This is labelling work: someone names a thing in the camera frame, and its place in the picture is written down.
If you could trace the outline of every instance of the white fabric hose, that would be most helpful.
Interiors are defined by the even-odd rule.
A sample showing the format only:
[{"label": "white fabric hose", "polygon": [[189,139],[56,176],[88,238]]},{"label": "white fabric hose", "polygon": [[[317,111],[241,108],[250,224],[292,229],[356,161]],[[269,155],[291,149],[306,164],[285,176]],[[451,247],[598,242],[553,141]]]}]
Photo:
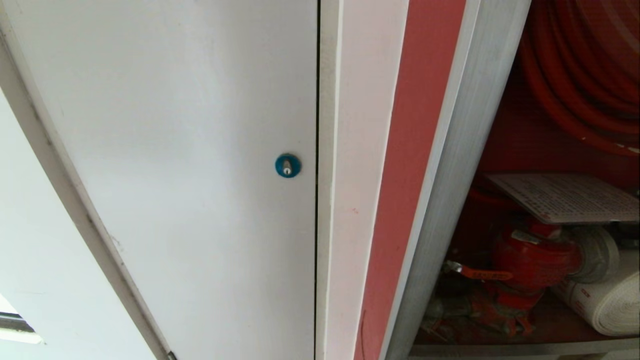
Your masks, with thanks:
[{"label": "white fabric hose", "polygon": [[553,292],[600,334],[640,333],[640,252],[620,251],[620,267],[609,280],[596,284],[565,281]]}]

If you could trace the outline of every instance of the red stripe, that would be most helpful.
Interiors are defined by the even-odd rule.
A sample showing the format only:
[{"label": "red stripe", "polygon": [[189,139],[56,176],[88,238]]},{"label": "red stripe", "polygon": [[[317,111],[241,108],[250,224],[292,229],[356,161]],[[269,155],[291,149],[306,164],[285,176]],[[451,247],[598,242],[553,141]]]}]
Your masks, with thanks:
[{"label": "red stripe", "polygon": [[378,360],[458,41],[465,0],[411,0],[355,360]]}]

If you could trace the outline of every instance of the rolled white hose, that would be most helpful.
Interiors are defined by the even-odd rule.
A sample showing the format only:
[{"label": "rolled white hose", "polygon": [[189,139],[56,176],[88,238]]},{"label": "rolled white hose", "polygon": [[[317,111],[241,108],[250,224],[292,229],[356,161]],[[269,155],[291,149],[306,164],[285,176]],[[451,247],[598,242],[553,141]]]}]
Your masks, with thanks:
[{"label": "rolled white hose", "polygon": [[604,282],[565,281],[553,292],[600,334],[626,336],[640,333],[640,252],[620,251],[620,267]]}]

